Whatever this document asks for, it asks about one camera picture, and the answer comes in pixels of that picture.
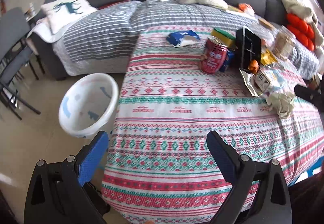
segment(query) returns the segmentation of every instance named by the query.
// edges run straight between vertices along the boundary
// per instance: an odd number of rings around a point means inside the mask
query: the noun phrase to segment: deer print pillow
[[[97,11],[87,0],[57,0],[40,8],[48,18],[53,35],[67,24]]]

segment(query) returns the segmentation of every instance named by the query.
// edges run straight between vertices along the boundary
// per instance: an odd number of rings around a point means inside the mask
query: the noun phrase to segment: crumpled paper
[[[287,118],[294,109],[295,94],[291,92],[273,93],[266,99],[269,111],[275,109],[280,118]]]

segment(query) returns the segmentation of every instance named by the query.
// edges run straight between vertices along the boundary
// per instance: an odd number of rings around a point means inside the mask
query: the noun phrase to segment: orange item
[[[303,33],[296,36],[297,40],[302,43],[305,47],[308,47],[308,38]]]
[[[307,34],[307,32],[308,32],[308,24],[304,20],[300,20],[299,24],[298,24],[298,29],[303,34]]]
[[[314,43],[312,42],[312,40],[308,37],[308,47],[307,47],[310,51],[314,51]]]
[[[296,28],[294,28],[292,25],[287,25],[287,28],[290,32],[292,32],[296,37],[300,35],[300,31]]]
[[[307,32],[306,36],[309,37],[310,39],[314,39],[314,37],[315,37],[314,30],[312,29],[312,27],[310,25],[308,25],[308,32]]]
[[[242,11],[244,11],[246,8],[252,8],[252,6],[249,4],[245,4],[245,3],[239,4],[239,9],[241,9]]]
[[[259,64],[256,60],[251,60],[249,66],[247,67],[253,74],[256,74],[259,70]]]
[[[292,13],[288,13],[287,20],[293,27],[298,28],[299,21],[300,21],[299,17],[297,17],[296,15],[294,15]]]

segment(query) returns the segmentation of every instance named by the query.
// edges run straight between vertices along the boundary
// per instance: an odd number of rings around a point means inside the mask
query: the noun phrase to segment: tin can
[[[207,74],[215,74],[223,65],[227,46],[217,37],[209,36],[205,44],[205,58],[201,63],[201,70]]]

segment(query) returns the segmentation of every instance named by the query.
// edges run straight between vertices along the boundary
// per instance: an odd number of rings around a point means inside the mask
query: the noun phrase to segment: plastic bag
[[[239,9],[241,9],[244,13],[249,14],[250,16],[254,16],[254,10],[249,4],[240,3]]]

